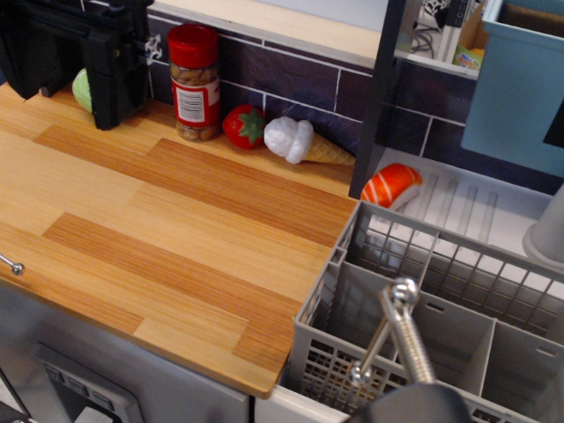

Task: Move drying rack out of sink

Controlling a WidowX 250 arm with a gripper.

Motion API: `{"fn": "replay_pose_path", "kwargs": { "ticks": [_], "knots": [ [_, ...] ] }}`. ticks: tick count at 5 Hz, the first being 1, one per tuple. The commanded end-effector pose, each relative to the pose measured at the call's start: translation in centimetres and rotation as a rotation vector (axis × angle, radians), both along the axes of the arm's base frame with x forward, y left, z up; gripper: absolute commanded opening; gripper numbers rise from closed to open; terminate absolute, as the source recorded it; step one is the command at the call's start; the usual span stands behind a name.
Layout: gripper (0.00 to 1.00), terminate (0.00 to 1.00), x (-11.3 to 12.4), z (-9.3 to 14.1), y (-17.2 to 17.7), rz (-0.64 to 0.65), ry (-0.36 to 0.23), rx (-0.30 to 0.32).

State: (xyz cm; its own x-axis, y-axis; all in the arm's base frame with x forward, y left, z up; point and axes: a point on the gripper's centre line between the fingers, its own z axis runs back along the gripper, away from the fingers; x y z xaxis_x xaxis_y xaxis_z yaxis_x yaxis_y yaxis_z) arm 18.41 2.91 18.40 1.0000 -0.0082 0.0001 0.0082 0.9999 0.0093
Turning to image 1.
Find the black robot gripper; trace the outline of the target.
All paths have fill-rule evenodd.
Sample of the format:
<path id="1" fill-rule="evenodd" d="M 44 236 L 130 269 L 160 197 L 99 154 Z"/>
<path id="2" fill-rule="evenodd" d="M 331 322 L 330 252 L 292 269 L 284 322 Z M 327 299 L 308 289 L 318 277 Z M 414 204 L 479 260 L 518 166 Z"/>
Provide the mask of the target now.
<path id="1" fill-rule="evenodd" d="M 154 39 L 148 1 L 83 11 L 62 1 L 1 3 L 1 72 L 23 99 L 50 97 L 86 72 L 97 128 L 111 130 L 145 105 Z"/>

